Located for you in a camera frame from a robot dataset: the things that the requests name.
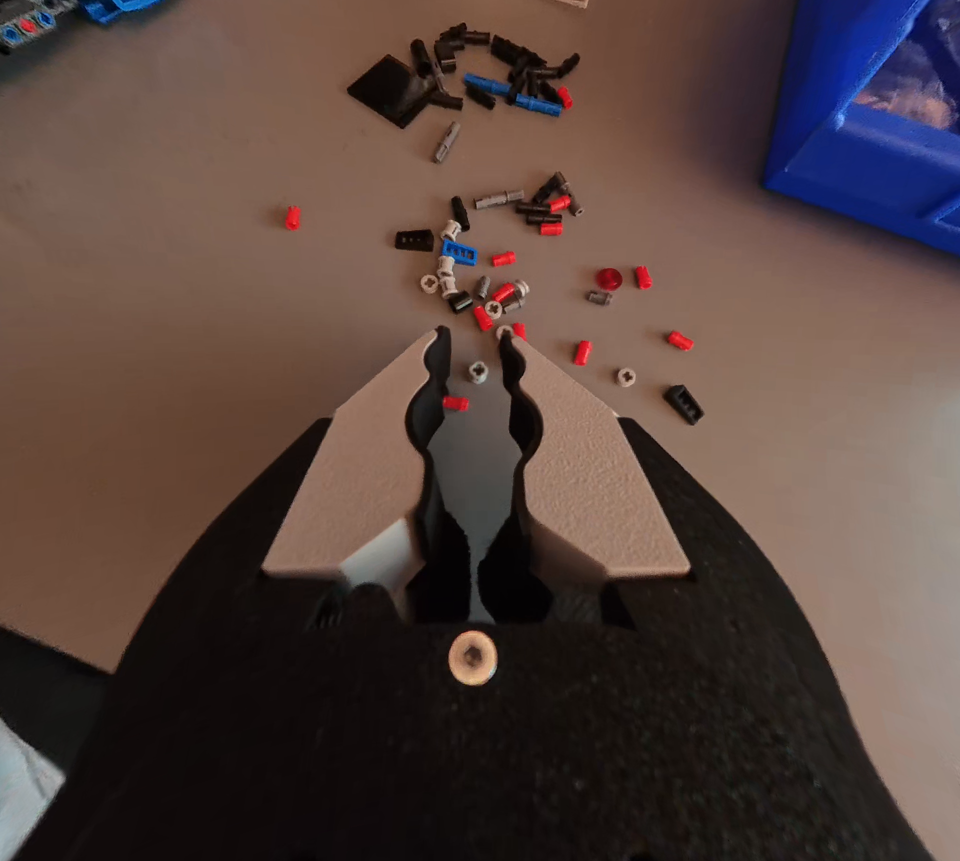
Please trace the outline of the black square lego panel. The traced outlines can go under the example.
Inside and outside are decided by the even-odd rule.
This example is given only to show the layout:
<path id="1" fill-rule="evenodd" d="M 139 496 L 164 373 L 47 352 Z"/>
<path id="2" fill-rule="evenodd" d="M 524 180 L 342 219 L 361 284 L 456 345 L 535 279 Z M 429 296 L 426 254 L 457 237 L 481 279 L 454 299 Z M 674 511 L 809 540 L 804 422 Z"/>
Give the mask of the black square lego panel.
<path id="1" fill-rule="evenodd" d="M 346 93 L 394 126 L 405 130 L 429 106 L 436 93 L 431 77 L 385 54 L 346 88 Z"/>

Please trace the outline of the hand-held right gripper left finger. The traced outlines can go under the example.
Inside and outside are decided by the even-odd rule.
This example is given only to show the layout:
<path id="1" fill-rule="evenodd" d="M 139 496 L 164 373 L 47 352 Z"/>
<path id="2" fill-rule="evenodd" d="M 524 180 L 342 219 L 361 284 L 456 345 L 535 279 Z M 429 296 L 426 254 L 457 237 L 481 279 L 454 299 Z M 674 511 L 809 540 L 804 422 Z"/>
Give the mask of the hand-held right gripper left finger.
<path id="1" fill-rule="evenodd" d="M 400 616 L 426 600 L 442 564 L 446 506 L 429 444 L 441 427 L 450 328 L 439 326 L 344 402 L 261 564 L 271 578 L 376 584 Z"/>

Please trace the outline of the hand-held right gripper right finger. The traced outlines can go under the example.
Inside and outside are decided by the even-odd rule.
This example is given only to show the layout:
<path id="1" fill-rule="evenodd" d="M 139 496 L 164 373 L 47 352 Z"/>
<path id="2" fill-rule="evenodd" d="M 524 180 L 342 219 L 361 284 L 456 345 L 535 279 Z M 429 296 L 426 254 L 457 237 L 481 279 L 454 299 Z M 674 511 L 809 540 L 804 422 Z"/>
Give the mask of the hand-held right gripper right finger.
<path id="1" fill-rule="evenodd" d="M 497 535 L 497 594 L 690 576 L 623 418 L 515 332 L 499 354 L 521 456 Z"/>

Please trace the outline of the blue storage bin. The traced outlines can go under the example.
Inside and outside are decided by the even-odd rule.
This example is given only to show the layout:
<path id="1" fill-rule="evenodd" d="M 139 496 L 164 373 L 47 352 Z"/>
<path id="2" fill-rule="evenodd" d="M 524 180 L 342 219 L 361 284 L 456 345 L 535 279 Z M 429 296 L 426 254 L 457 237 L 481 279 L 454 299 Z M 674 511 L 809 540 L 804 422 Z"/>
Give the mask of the blue storage bin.
<path id="1" fill-rule="evenodd" d="M 958 130 L 858 101 L 910 40 L 958 102 L 958 51 L 936 1 L 798 0 L 762 181 L 956 256 Z"/>

